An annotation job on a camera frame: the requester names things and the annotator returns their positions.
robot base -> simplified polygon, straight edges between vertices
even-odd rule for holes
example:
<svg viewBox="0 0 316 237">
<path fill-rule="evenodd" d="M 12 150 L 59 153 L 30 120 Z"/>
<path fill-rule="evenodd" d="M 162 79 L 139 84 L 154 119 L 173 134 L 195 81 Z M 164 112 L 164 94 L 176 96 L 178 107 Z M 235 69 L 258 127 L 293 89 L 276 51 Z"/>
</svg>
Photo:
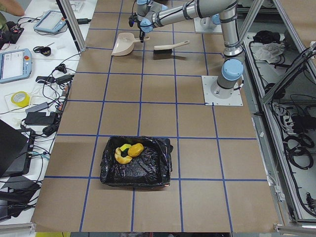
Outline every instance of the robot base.
<svg viewBox="0 0 316 237">
<path fill-rule="evenodd" d="M 194 18 L 194 28 L 196 30 L 196 33 L 222 34 L 221 25 L 218 25 L 215 28 L 203 27 L 201 25 L 201 18 L 198 17 Z"/>
<path fill-rule="evenodd" d="M 211 86 L 217 81 L 217 78 L 218 76 L 202 76 L 205 105 L 243 106 L 239 90 L 233 90 L 228 99 L 218 98 L 211 92 Z"/>
</svg>

person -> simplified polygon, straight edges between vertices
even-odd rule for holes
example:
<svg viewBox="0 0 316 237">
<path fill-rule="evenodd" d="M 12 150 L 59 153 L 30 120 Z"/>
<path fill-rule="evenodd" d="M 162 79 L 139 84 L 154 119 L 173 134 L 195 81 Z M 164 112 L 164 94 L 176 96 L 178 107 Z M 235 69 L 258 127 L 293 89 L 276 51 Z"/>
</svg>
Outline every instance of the person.
<svg viewBox="0 0 316 237">
<path fill-rule="evenodd" d="M 23 7 L 16 0 L 0 0 L 0 11 L 7 12 L 14 16 L 24 16 Z M 8 31 L 5 16 L 0 12 L 0 29 L 3 32 Z"/>
</svg>

white desk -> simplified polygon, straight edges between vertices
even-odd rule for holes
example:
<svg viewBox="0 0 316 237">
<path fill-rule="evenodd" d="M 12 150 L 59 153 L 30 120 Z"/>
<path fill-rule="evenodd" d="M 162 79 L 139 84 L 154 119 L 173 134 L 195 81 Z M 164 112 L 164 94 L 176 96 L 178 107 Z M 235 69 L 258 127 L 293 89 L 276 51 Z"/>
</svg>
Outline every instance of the white desk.
<svg viewBox="0 0 316 237">
<path fill-rule="evenodd" d="M 86 0 L 84 1 L 84 5 L 82 6 L 79 12 L 75 12 L 76 18 L 88 18 L 91 19 L 94 8 L 96 6 L 97 0 Z M 26 14 L 24 17 L 39 17 L 42 14 L 50 9 L 57 10 L 57 6 L 55 5 L 54 0 L 32 0 L 28 8 L 26 9 Z M 25 91 L 25 92 L 32 92 L 32 91 L 39 91 L 37 94 L 41 94 L 42 84 L 36 83 L 35 79 L 37 76 L 48 76 L 53 69 L 58 66 L 64 59 L 75 55 L 78 53 L 76 46 L 73 42 L 71 34 L 67 29 L 66 32 L 58 34 L 58 35 L 47 35 L 41 36 L 37 34 L 33 30 L 33 26 L 35 23 L 25 23 L 22 26 L 25 28 L 24 32 L 22 33 L 20 39 L 18 40 L 17 44 L 11 44 L 8 49 L 1 50 L 1 52 L 12 51 L 20 48 L 28 48 L 32 52 L 32 72 L 28 79 L 13 81 L 5 84 L 0 84 L 0 113 L 5 113 L 8 111 L 7 102 L 5 100 L 5 95 L 9 95 L 11 93 L 15 93 L 18 91 Z M 86 38 L 89 24 L 88 25 L 80 25 L 80 29 L 84 38 Z M 52 54 L 48 57 L 45 57 L 41 54 L 34 53 L 33 48 L 35 46 L 46 46 L 50 43 L 54 42 L 51 45 Z M 76 70 L 77 65 L 79 62 L 79 56 L 73 57 L 70 60 L 64 62 L 67 68 Z M 56 71 L 54 72 L 55 77 L 63 76 L 62 72 Z M 50 89 L 45 89 L 45 95 L 52 95 L 53 91 Z M 47 101 L 50 100 L 44 98 L 36 98 L 36 102 L 39 101 Z M 0 115 L 0 119 L 11 125 L 12 127 L 19 129 L 19 125 L 22 119 L 25 118 L 26 113 L 23 112 L 24 109 L 21 111 L 14 111 L 10 112 L 5 115 Z M 41 134 L 41 130 L 43 126 L 31 126 L 35 132 Z M 45 141 L 54 138 L 54 134 L 48 138 L 36 138 L 35 144 L 38 141 Z M 38 144 L 40 147 L 44 149 L 49 149 L 53 144 L 52 141 L 47 141 Z M 43 152 L 43 150 L 39 148 L 34 148 L 34 151 L 39 153 Z M 48 165 L 48 160 L 43 159 L 43 168 L 42 172 L 40 172 L 40 168 L 42 166 L 42 159 L 40 157 L 34 158 L 31 160 L 30 171 L 28 174 L 25 175 L 30 180 L 42 180 L 44 178 L 46 168 Z M 11 219 L 5 220 L 0 222 L 0 225 L 10 225 L 10 224 L 24 224 L 30 223 L 31 217 L 33 215 L 34 208 L 31 208 L 27 211 L 22 211 L 22 213 L 17 217 L 12 217 Z"/>
</svg>

trash bin lined with black bag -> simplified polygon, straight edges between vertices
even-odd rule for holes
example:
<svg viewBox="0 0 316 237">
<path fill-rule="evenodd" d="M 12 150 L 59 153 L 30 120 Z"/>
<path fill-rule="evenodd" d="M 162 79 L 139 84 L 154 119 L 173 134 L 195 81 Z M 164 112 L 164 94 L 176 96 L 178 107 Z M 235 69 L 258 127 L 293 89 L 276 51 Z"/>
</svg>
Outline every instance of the trash bin lined with black bag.
<svg viewBox="0 0 316 237">
<path fill-rule="evenodd" d="M 114 154 L 124 144 L 144 146 L 130 163 L 120 164 Z M 100 181 L 109 186 L 157 187 L 170 185 L 172 171 L 170 140 L 154 137 L 110 137 L 103 152 Z"/>
</svg>

blue joint cap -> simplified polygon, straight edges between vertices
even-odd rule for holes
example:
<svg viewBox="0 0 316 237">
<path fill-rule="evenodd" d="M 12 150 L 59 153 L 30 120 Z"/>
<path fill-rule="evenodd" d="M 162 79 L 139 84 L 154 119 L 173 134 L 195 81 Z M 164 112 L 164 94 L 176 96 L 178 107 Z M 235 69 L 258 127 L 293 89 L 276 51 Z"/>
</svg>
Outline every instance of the blue joint cap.
<svg viewBox="0 0 316 237">
<path fill-rule="evenodd" d="M 221 21 L 219 19 L 219 14 L 216 14 L 216 15 L 212 16 L 212 22 L 213 22 L 214 25 L 220 25 L 221 24 Z"/>
<path fill-rule="evenodd" d="M 166 6 L 166 5 L 162 5 L 161 6 L 161 10 L 163 11 L 163 10 L 167 10 L 168 9 L 168 7 Z"/>
<path fill-rule="evenodd" d="M 225 79 L 238 80 L 243 73 L 243 64 L 237 59 L 227 60 L 222 67 L 222 75 Z"/>
<path fill-rule="evenodd" d="M 141 28 L 142 31 L 145 32 L 145 33 L 149 33 L 149 32 L 151 32 L 151 31 L 153 31 L 152 23 L 151 23 L 150 20 L 148 20 L 147 18 L 144 18 L 144 19 L 140 22 L 140 28 Z"/>
<path fill-rule="evenodd" d="M 138 5 L 144 5 L 147 3 L 147 0 L 137 0 Z"/>
</svg>

